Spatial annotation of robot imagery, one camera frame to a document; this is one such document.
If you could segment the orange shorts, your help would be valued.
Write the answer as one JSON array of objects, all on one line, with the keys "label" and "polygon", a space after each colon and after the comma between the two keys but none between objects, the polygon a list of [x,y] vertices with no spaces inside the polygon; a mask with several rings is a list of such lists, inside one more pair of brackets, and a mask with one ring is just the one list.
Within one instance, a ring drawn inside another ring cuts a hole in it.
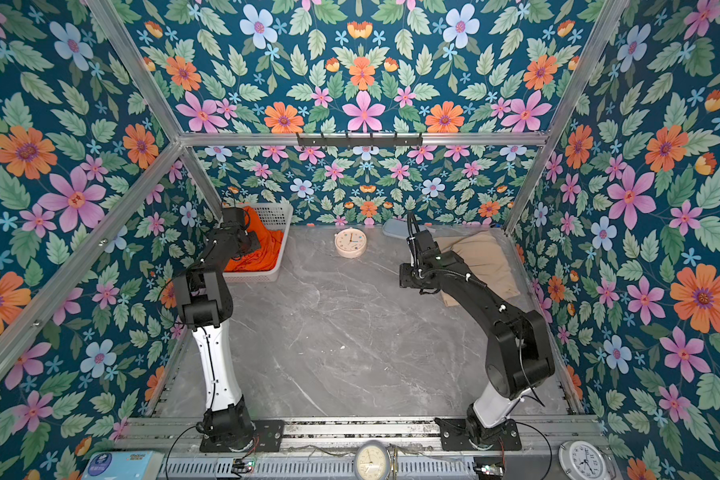
[{"label": "orange shorts", "polygon": [[225,267],[226,272],[262,272],[273,270],[279,258],[284,232],[270,230],[264,226],[259,214],[250,206],[244,209],[251,215],[250,231],[258,235],[260,249],[243,258],[232,258]]}]

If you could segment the beige drawstring shorts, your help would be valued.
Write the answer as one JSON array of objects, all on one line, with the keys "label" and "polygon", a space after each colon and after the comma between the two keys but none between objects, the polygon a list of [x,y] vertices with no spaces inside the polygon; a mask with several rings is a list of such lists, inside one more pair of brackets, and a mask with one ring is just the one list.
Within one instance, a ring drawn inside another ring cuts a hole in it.
[{"label": "beige drawstring shorts", "polygon": [[494,293],[516,307],[522,307],[523,291],[512,271],[510,261],[497,238],[487,231],[466,237],[436,237],[443,252],[458,254],[479,280]]}]

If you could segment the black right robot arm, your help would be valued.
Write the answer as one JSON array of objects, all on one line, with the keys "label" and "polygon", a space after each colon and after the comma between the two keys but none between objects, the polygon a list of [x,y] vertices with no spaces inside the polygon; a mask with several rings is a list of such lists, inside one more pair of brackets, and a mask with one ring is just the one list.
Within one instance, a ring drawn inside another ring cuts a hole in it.
[{"label": "black right robot arm", "polygon": [[487,337],[488,383],[468,407],[465,425],[469,442],[487,448],[509,432],[520,400],[555,374],[547,322],[500,297],[458,254],[441,250],[430,232],[413,226],[406,240],[411,260],[400,265],[400,286],[449,295]]}]

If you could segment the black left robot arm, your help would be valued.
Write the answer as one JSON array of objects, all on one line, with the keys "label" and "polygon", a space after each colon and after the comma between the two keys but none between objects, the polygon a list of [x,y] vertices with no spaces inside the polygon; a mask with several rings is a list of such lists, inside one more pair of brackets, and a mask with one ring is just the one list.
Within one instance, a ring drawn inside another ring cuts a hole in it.
[{"label": "black left robot arm", "polygon": [[202,364],[205,411],[198,431],[211,444],[232,451],[248,449],[255,432],[234,372],[229,346],[234,301],[224,277],[230,261],[259,248],[249,225],[244,209],[223,209],[199,257],[172,279],[178,319],[191,331]]}]

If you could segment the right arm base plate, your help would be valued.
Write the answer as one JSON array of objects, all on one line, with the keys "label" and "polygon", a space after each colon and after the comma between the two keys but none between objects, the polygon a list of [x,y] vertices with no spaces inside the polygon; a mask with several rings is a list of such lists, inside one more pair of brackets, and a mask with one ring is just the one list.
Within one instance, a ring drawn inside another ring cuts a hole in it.
[{"label": "right arm base plate", "polygon": [[514,420],[484,428],[477,420],[436,417],[444,451],[520,451],[522,442]]}]

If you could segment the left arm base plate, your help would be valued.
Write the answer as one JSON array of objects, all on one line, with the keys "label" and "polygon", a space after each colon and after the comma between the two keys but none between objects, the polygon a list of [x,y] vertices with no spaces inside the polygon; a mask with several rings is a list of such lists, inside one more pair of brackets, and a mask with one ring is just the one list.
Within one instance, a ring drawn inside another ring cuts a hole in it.
[{"label": "left arm base plate", "polygon": [[284,438],[283,420],[254,420],[249,425],[214,427],[201,441],[203,453],[278,452]]}]

